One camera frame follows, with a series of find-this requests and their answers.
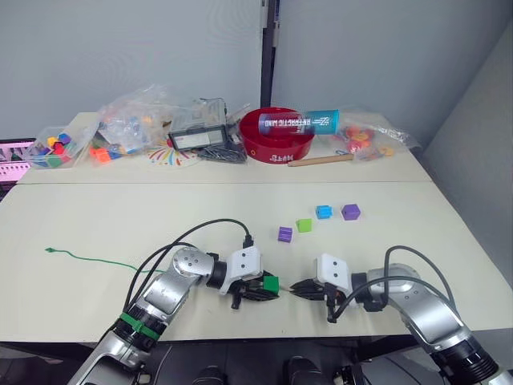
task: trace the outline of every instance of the lime green cube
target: lime green cube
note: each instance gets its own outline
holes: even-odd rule
[[[265,275],[264,290],[268,290],[273,292],[274,294],[278,294],[280,292],[280,280],[278,279],[278,277],[274,277],[273,275]]]
[[[298,219],[296,221],[297,231],[300,233],[309,233],[312,231],[312,219]]]

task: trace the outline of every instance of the wooden stick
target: wooden stick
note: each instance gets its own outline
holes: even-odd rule
[[[346,160],[353,160],[353,154],[322,156],[320,158],[293,160],[291,162],[288,162],[287,165],[289,167],[301,167],[301,166],[310,166],[311,164],[345,162]]]

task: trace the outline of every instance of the green wire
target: green wire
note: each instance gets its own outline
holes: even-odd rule
[[[116,262],[116,261],[109,261],[107,259],[99,259],[99,258],[84,258],[84,257],[77,257],[76,255],[74,255],[73,253],[70,253],[69,251],[67,250],[57,250],[57,249],[54,249],[53,247],[48,247],[45,249],[45,251],[47,251],[48,253],[66,253],[68,254],[70,257],[73,257],[73,258],[76,258],[76,259],[81,259],[83,261],[94,261],[94,262],[103,262],[103,263],[110,263],[112,265],[119,265],[119,266],[124,266],[124,267],[128,267],[129,269],[132,269],[134,271],[137,271],[137,268],[132,266],[132,265],[128,265],[127,263],[122,263],[122,262]],[[156,272],[159,272],[159,273],[165,273],[163,270],[155,270]],[[149,273],[150,270],[143,270],[141,271],[141,273]]]

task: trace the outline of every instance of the red bowl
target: red bowl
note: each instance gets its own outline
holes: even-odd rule
[[[249,112],[239,124],[242,143],[252,158],[270,164],[283,164],[305,157],[314,135],[263,136],[258,131],[261,114],[296,112],[290,108],[266,107]]]

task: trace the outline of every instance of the purple cube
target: purple cube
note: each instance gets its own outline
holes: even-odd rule
[[[342,207],[342,216],[346,221],[355,221],[360,217],[360,209],[356,204]]]
[[[280,227],[278,232],[278,241],[290,243],[292,240],[292,228]]]
[[[51,150],[48,147],[45,147],[39,151],[39,155],[46,155],[48,152],[51,152]]]

